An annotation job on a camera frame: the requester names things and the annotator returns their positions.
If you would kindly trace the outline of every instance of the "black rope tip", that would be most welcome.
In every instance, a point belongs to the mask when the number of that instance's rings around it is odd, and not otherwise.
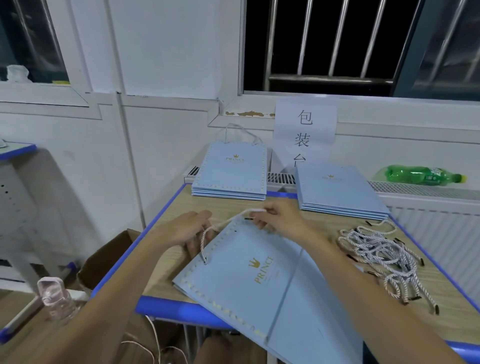
[[[355,262],[359,262],[357,259],[355,259],[354,257],[352,257],[350,254],[347,254],[347,257],[349,257],[351,260],[355,261]]]

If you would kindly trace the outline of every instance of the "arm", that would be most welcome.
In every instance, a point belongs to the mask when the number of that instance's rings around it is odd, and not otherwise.
[[[367,279],[310,227],[290,201],[268,202],[264,208],[267,212],[251,213],[254,223],[260,229],[272,225],[308,252],[379,363],[464,363],[407,307]]]
[[[211,215],[209,211],[189,212],[154,227],[38,362],[110,363],[160,256],[209,226]]]

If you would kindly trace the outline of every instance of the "paper sign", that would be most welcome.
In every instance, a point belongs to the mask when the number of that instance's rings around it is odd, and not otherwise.
[[[334,97],[277,97],[271,172],[293,173],[298,163],[327,161],[337,109]]]

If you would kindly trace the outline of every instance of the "stack of paper bags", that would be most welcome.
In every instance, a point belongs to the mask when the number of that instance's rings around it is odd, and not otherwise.
[[[267,147],[263,143],[212,142],[192,185],[192,195],[265,200]]]
[[[312,258],[235,218],[173,282],[289,364],[361,364],[363,340]]]
[[[383,220],[389,210],[353,166],[299,163],[296,169],[302,210]]]

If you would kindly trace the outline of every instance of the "gold crown logo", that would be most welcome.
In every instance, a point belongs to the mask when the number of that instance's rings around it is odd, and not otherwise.
[[[250,263],[248,264],[249,267],[258,268],[260,266],[260,262],[255,258],[253,258],[253,260],[249,260],[248,262]]]

